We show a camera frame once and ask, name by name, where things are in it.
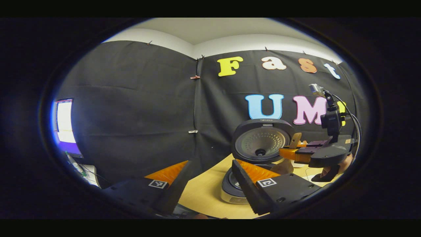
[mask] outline letter u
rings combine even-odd
[[[264,115],[262,113],[262,103],[264,96],[261,94],[252,94],[245,97],[248,101],[248,114],[251,119],[280,119],[282,116],[282,99],[281,94],[269,95],[269,99],[273,101],[273,114]]]

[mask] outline yellow letter f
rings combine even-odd
[[[242,60],[242,57],[232,57],[218,60],[217,62],[221,65],[221,72],[218,73],[218,76],[234,75],[235,71],[231,68],[238,69],[240,67],[238,62],[242,62]]]

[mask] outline white wall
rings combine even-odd
[[[193,45],[173,35],[149,29],[127,29],[104,42],[131,40],[159,45],[193,57]]]
[[[328,48],[305,40],[280,35],[234,35],[192,45],[178,37],[156,30],[127,29],[104,42],[117,40],[131,40],[145,43],[149,43],[152,40],[151,44],[175,50],[194,59],[201,58],[202,55],[207,57],[235,51],[264,50],[267,47],[268,50],[305,52],[306,54],[329,61],[333,60],[338,64],[343,61],[339,55]]]

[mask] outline table surface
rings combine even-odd
[[[233,159],[234,157],[230,154],[209,170],[191,179],[180,197],[179,204],[216,218],[252,219],[259,217],[260,215],[255,214],[249,204],[231,204],[221,199],[222,180],[231,167]],[[322,168],[309,168],[308,165],[304,165],[300,168],[294,168],[293,173],[307,179],[307,176],[312,177],[321,172]],[[324,186],[328,182],[313,183]]]

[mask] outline ceiling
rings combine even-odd
[[[269,34],[306,40],[325,47],[306,34],[269,18],[154,18],[131,28],[161,31],[193,45],[233,35]]]

